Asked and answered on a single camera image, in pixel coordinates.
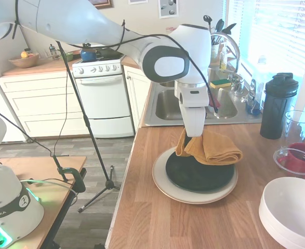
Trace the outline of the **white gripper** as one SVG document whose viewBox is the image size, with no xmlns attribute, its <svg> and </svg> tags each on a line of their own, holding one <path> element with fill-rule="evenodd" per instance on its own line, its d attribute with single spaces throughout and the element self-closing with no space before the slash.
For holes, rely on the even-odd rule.
<svg viewBox="0 0 305 249">
<path fill-rule="evenodd" d="M 191 137 L 199 137 L 203 133 L 206 110 L 209 105 L 209 96 L 205 84 L 175 84 L 175 96 L 187 135 L 184 139 L 184 148 L 191 141 Z"/>
</svg>

